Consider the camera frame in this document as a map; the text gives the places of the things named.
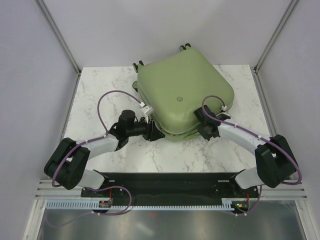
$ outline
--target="white marble table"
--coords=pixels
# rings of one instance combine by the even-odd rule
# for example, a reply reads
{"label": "white marble table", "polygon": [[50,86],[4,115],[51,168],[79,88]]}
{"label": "white marble table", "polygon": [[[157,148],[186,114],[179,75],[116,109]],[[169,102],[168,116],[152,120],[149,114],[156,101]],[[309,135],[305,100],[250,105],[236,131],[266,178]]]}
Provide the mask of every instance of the white marble table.
{"label": "white marble table", "polygon": [[[256,86],[248,65],[218,65],[216,69],[231,84],[235,99],[229,113],[245,127],[269,134]],[[110,90],[123,90],[138,97],[132,88],[137,74],[132,67],[85,67],[75,95],[65,137],[90,139],[104,133],[97,102]],[[112,93],[101,103],[101,116],[107,127],[118,121],[125,109],[142,117],[134,100],[121,93]],[[206,141],[195,138],[182,142],[160,139],[145,141],[131,137],[120,151],[91,159],[88,169],[101,172],[237,172],[255,166],[255,158],[242,147],[222,138]]]}

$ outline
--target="gray wall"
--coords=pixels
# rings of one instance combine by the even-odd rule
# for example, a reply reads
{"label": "gray wall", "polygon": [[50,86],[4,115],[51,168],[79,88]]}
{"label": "gray wall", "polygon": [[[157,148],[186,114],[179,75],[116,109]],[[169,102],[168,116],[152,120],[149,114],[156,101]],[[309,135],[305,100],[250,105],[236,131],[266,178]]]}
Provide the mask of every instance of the gray wall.
{"label": "gray wall", "polygon": [[19,240],[59,142],[76,73],[37,5],[0,7],[0,235]]}
{"label": "gray wall", "polygon": [[44,0],[81,67],[157,61],[191,43],[255,65],[290,0]]}
{"label": "gray wall", "polygon": [[297,5],[260,70],[278,131],[286,136],[320,223],[320,1]]}

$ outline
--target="purple cable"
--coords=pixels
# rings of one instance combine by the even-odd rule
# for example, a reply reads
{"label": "purple cable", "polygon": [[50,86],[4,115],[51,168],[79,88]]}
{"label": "purple cable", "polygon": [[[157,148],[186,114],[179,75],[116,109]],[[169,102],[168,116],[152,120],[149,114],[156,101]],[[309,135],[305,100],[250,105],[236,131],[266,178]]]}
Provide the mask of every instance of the purple cable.
{"label": "purple cable", "polygon": [[47,219],[47,216],[45,216],[45,223],[48,224],[48,226],[49,226],[50,228],[59,229],[59,228],[64,227],[65,225],[68,225],[68,224],[70,224],[70,223],[78,220],[79,218],[82,218],[83,216],[86,216],[86,215],[89,215],[89,214],[92,214],[92,212],[91,212],[91,211],[86,211],[86,212],[84,212],[84,213],[76,216],[75,218],[73,218],[73,219],[71,219],[71,220],[69,220],[69,221],[67,221],[67,222],[65,222],[65,223],[63,223],[63,224],[59,224],[59,225],[52,224],[52,223],[49,222],[49,220]]}
{"label": "purple cable", "polygon": [[126,94],[126,95],[128,95],[129,97],[131,97],[131,98],[133,98],[134,100],[136,100],[139,104],[141,103],[141,101],[140,101],[138,98],[136,98],[135,96],[133,96],[133,95],[131,95],[130,93],[127,93],[127,92],[125,92],[125,91],[121,91],[121,90],[112,90],[112,91],[108,91],[108,92],[106,92],[105,94],[103,94],[103,95],[100,97],[99,101],[98,101],[97,112],[98,112],[98,117],[99,117],[99,119],[100,119],[100,122],[101,122],[101,124],[102,124],[102,126],[103,126],[103,128],[104,128],[104,130],[105,130],[106,133],[108,133],[108,128],[107,128],[107,126],[105,125],[104,121],[102,120],[102,117],[101,117],[101,114],[100,114],[100,103],[101,103],[101,100],[102,100],[106,95],[111,94],[111,93],[122,93],[122,94]]}
{"label": "purple cable", "polygon": [[245,216],[245,214],[247,215],[248,213],[250,213],[251,211],[253,211],[255,208],[256,208],[256,206],[258,205],[258,202],[259,202],[259,200],[260,200],[260,198],[261,198],[261,193],[262,193],[262,185],[260,185],[260,189],[259,189],[259,196],[258,196],[258,198],[256,199],[256,202],[255,202],[255,204],[253,205],[253,207],[251,207],[247,212],[245,212],[245,213],[238,213],[238,216]]}
{"label": "purple cable", "polygon": [[[102,189],[93,189],[93,188],[90,188],[90,187],[86,187],[86,189],[90,190],[90,191],[93,191],[93,192],[102,192],[102,191],[106,191],[106,190],[110,190],[110,189],[122,189],[122,190],[125,190],[128,195],[129,195],[129,204],[126,206],[125,209],[119,211],[119,212],[115,212],[115,213],[99,213],[99,215],[104,215],[104,216],[117,216],[117,215],[121,215],[121,214],[124,214],[130,207],[131,207],[131,204],[132,204],[132,195],[131,193],[129,192],[129,190],[123,186],[109,186],[109,187],[106,187],[106,188],[102,188]],[[82,218],[83,216],[86,216],[86,215],[89,215],[89,214],[96,214],[98,215],[97,212],[92,212],[92,211],[87,211],[87,212],[84,212],[82,214],[80,214],[79,216],[76,216],[75,218],[63,223],[63,224],[59,224],[59,225],[55,225],[55,224],[52,224],[51,222],[49,222],[49,220],[47,219],[47,213],[45,214],[44,216],[44,219],[45,219],[45,222],[46,224],[48,224],[49,227],[51,228],[54,228],[54,229],[58,229],[58,228],[62,228],[76,220],[78,220],[79,218]]]}
{"label": "purple cable", "polygon": [[106,188],[102,188],[102,189],[92,189],[90,187],[86,187],[86,189],[89,189],[91,191],[94,191],[94,192],[102,192],[102,191],[106,191],[106,190],[109,190],[109,189],[123,189],[125,190],[128,195],[129,195],[129,204],[126,206],[125,209],[119,211],[119,212],[115,212],[115,213],[100,213],[100,215],[104,215],[104,216],[117,216],[117,215],[121,215],[121,214],[124,214],[130,207],[131,207],[131,203],[132,203],[132,195],[131,193],[129,192],[128,189],[126,189],[125,187],[123,186],[109,186],[109,187],[106,187]]}
{"label": "purple cable", "polygon": [[[217,121],[217,122],[219,122],[219,123],[223,123],[223,124],[232,126],[232,127],[234,127],[234,128],[241,129],[242,131],[244,131],[244,132],[246,132],[246,133],[248,133],[248,134],[251,134],[251,135],[254,136],[255,138],[258,138],[258,137],[259,137],[258,134],[256,134],[256,133],[254,133],[253,131],[250,131],[250,130],[244,128],[243,126],[235,125],[234,123],[227,122],[227,121],[222,121],[222,120],[220,120],[220,119],[218,119],[218,118],[215,118],[215,117],[209,115],[209,113],[207,113],[207,111],[206,111],[206,109],[205,109],[205,101],[206,101],[206,99],[211,98],[211,97],[212,97],[212,98],[217,98],[217,99],[219,99],[219,100],[222,102],[223,106],[226,106],[226,105],[225,105],[225,102],[224,102],[220,97],[217,97],[217,96],[214,96],[214,95],[206,96],[206,97],[203,99],[203,101],[202,101],[202,110],[203,110],[203,112],[205,113],[205,115],[207,115],[209,118],[211,118],[211,119],[213,119],[213,120],[215,120],[215,121]],[[285,181],[284,181],[283,184],[287,184],[287,185],[298,185],[298,184],[300,184],[301,181],[302,181],[302,173],[301,173],[298,165],[296,164],[296,162],[293,160],[293,158],[292,158],[286,151],[284,151],[281,147],[279,147],[278,145],[274,144],[273,142],[271,142],[271,141],[269,141],[269,140],[267,140],[267,139],[265,139],[265,138],[263,138],[263,137],[261,137],[261,140],[264,141],[264,142],[267,143],[267,144],[270,144],[270,145],[273,146],[274,148],[278,149],[283,155],[285,155],[285,157],[286,157],[287,159],[289,159],[289,161],[290,161],[290,162],[292,163],[292,165],[295,167],[295,169],[296,169],[296,171],[297,171],[297,173],[298,173],[298,180],[297,180],[296,182],[285,182]]]}
{"label": "purple cable", "polygon": [[[97,141],[97,140],[101,140],[101,139],[104,139],[104,138],[105,138],[105,136],[99,136],[99,137],[96,137],[96,138],[89,139],[87,142],[88,142],[88,143],[91,143],[91,142],[94,142],[94,141]],[[83,141],[83,142],[78,143],[77,145],[74,146],[74,148],[72,148],[72,149],[64,156],[64,158],[62,159],[62,161],[60,162],[59,166],[56,168],[56,170],[55,170],[55,172],[54,172],[54,174],[53,174],[52,181],[51,181],[52,187],[57,188],[57,187],[60,187],[60,186],[61,186],[61,184],[56,184],[56,183],[55,183],[56,178],[57,178],[57,175],[58,175],[60,169],[62,168],[63,164],[66,162],[67,158],[69,158],[70,155],[71,155],[77,148],[79,148],[79,147],[82,146],[82,145],[87,144],[87,142]]]}

